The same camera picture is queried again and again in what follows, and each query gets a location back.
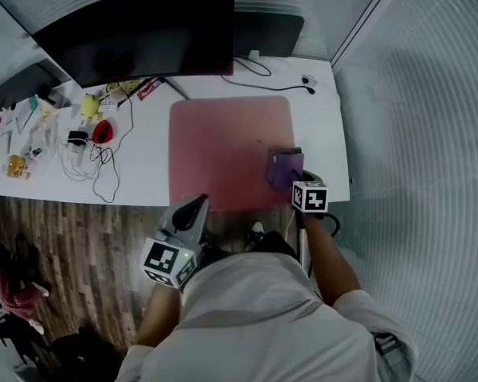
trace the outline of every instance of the wooden floor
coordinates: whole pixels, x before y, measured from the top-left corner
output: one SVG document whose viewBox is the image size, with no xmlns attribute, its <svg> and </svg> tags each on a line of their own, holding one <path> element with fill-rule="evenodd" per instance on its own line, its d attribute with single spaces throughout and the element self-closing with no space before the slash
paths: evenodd
<svg viewBox="0 0 478 382">
<path fill-rule="evenodd" d="M 154 286 L 139 269 L 139 256 L 162 212 L 0 197 L 0 242 L 14 251 L 15 236 L 25 235 L 38 248 L 41 273 L 52 287 L 35 310 L 48 343 L 90 325 L 126 353 Z M 264 222 L 266 231 L 284 234 L 291 215 L 290 208 L 211 213 L 208 229 L 220 247 L 241 251 L 256 219 Z M 294 245 L 295 239 L 292 222 L 288 242 Z M 49 368 L 56 365 L 50 356 L 42 360 Z"/>
</svg>

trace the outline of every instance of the white desk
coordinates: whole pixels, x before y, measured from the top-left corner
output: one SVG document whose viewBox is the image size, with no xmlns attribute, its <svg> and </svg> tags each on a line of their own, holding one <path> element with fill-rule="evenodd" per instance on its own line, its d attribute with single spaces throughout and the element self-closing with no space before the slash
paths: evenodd
<svg viewBox="0 0 478 382">
<path fill-rule="evenodd" d="M 259 84 L 282 88 L 300 84 L 303 74 L 314 76 L 318 84 L 316 93 L 310 95 L 305 89 L 285 92 L 269 92 L 255 88 L 243 88 L 227 84 L 219 76 L 184 76 L 175 80 L 192 99 L 221 98 L 234 96 L 285 96 L 291 106 L 292 126 L 296 145 L 304 152 L 304 168 L 321 176 L 329 185 L 329 201 L 349 201 L 349 174 L 347 152 L 343 135 L 342 116 L 335 80 L 328 62 L 300 58 L 261 58 L 261 62 L 272 70 L 269 78 L 256 76 L 235 64 L 231 80 L 246 84 Z M 61 91 L 79 103 L 85 93 L 95 93 L 98 88 L 82 90 L 74 82 L 68 82 Z M 116 154 L 116 168 L 120 175 L 120 187 L 115 205 L 159 205 L 169 204 L 168 193 L 168 123 L 170 107 L 182 100 L 180 95 L 166 84 L 155 89 L 144 101 L 136 95 L 133 102 L 134 130 L 123 140 Z M 59 132 L 77 125 L 70 119 L 69 111 L 60 111 Z M 110 114 L 118 126 L 116 138 L 107 143 L 112 149 L 130 127 L 129 102 L 119 112 Z M 18 133 L 15 121 L 10 154 L 19 154 L 28 139 L 29 129 L 35 123 L 32 118 L 22 134 Z M 103 204 L 92 192 L 92 182 L 74 182 L 65 176 L 58 155 L 42 170 L 34 172 L 29 180 L 6 177 L 3 165 L 7 154 L 0 148 L 0 195 L 47 201 Z M 111 199 L 116 187 L 116 176 L 111 163 L 103 167 L 103 178 L 96 189 Z"/>
</svg>

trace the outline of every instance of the fiducial marker cube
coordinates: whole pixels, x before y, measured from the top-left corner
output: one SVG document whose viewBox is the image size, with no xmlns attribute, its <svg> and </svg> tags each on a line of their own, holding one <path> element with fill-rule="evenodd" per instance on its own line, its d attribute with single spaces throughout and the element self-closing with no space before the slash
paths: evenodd
<svg viewBox="0 0 478 382">
<path fill-rule="evenodd" d="M 301 212 L 327 212 L 327 187 L 321 181 L 294 181 L 292 205 Z"/>
<path fill-rule="evenodd" d="M 140 267 L 149 279 L 178 289 L 193 276 L 197 262 L 194 252 L 183 245 L 147 238 Z"/>
</svg>

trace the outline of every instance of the white shirt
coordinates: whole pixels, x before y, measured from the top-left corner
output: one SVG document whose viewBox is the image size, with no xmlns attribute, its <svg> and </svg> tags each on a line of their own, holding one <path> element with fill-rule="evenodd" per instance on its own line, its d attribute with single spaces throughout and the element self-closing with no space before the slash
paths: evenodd
<svg viewBox="0 0 478 382">
<path fill-rule="evenodd" d="M 366 292 L 329 307 L 292 257 L 234 255 L 189 281 L 174 332 L 131 347 L 117 381 L 379 380 L 371 333 L 393 334 L 413 369 L 409 337 Z"/>
</svg>

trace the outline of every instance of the black bag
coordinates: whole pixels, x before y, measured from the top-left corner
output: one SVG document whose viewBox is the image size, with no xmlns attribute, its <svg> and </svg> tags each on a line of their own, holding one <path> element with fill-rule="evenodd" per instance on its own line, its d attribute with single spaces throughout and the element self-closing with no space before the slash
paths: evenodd
<svg viewBox="0 0 478 382">
<path fill-rule="evenodd" d="M 114 382 L 122 358 L 113 344 L 102 342 L 91 330 L 80 328 L 78 334 L 61 337 L 52 344 L 61 367 L 50 382 Z"/>
</svg>

